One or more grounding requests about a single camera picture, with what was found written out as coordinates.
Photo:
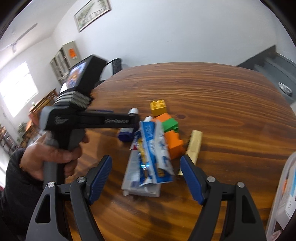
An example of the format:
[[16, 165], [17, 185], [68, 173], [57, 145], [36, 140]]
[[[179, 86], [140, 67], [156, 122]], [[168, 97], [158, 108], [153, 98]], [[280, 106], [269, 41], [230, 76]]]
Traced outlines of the person's left forearm black sleeve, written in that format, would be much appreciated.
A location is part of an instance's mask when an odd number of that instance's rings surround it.
[[6, 170], [6, 186], [1, 190], [1, 240], [25, 240], [43, 181], [20, 167], [25, 149], [16, 150]]

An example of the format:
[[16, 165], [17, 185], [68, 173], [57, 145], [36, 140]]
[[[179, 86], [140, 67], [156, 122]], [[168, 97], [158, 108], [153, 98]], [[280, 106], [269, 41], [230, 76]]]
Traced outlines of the person's left hand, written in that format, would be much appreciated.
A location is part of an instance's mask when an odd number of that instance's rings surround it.
[[71, 151], [57, 149], [46, 145], [48, 136], [49, 133], [45, 132], [27, 147], [21, 158], [20, 168], [40, 181], [44, 180], [44, 162], [64, 164], [64, 176], [67, 178], [74, 175], [78, 159], [82, 156], [81, 146]]

